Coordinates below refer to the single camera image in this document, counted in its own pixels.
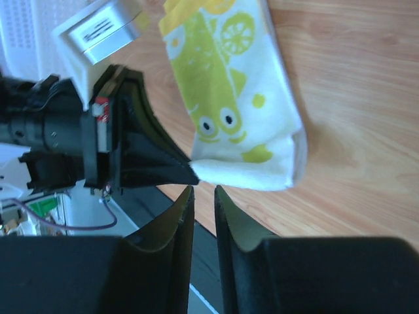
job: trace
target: wooden table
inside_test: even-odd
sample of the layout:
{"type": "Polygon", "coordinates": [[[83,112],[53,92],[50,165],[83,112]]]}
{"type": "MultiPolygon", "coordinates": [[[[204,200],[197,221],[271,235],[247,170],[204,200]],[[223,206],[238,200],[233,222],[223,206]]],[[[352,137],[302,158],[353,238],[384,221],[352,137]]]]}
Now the wooden table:
{"type": "MultiPolygon", "coordinates": [[[[156,115],[189,153],[194,128],[157,28],[163,2],[146,1],[150,30],[115,61],[145,72],[156,115]]],[[[269,2],[308,167],[287,192],[228,193],[282,236],[395,235],[419,248],[419,1],[269,2]]],[[[196,188],[196,218],[212,232],[213,188],[196,188]]],[[[161,189],[174,199],[183,186],[161,189]]]]}

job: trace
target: cloth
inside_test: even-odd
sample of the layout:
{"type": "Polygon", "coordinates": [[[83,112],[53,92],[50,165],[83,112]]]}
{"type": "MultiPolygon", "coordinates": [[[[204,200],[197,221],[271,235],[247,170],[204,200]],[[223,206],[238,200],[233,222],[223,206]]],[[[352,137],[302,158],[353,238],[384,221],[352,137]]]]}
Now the cloth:
{"type": "Polygon", "coordinates": [[[266,0],[168,0],[160,32],[196,127],[191,167],[214,184],[284,190],[307,142],[266,0]]]}

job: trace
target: green dot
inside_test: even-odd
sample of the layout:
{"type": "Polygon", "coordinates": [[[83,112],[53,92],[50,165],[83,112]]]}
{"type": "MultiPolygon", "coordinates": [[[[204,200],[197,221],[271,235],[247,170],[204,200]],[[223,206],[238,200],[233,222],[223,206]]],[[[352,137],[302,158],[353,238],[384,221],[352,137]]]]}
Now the green dot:
{"type": "Polygon", "coordinates": [[[255,108],[258,108],[258,109],[262,108],[265,102],[266,102],[266,98],[262,94],[256,94],[255,97],[253,98],[253,106],[255,108]]]}

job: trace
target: green object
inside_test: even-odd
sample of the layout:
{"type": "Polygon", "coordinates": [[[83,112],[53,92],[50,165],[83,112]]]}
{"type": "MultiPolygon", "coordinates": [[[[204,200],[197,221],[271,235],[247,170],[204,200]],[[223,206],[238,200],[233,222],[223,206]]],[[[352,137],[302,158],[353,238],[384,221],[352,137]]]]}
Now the green object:
{"type": "Polygon", "coordinates": [[[32,209],[40,217],[44,218],[48,213],[57,208],[58,202],[56,198],[49,198],[47,200],[37,201],[29,205],[29,208],[32,209]]]}

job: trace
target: green citrus slice print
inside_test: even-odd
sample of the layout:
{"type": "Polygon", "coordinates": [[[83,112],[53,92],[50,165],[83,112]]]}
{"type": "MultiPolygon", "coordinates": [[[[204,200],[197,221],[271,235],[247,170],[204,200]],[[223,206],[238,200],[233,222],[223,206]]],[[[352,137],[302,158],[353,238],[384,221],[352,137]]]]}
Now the green citrus slice print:
{"type": "Polygon", "coordinates": [[[255,40],[255,21],[246,13],[229,18],[221,30],[223,49],[231,54],[242,54],[255,40]]]}

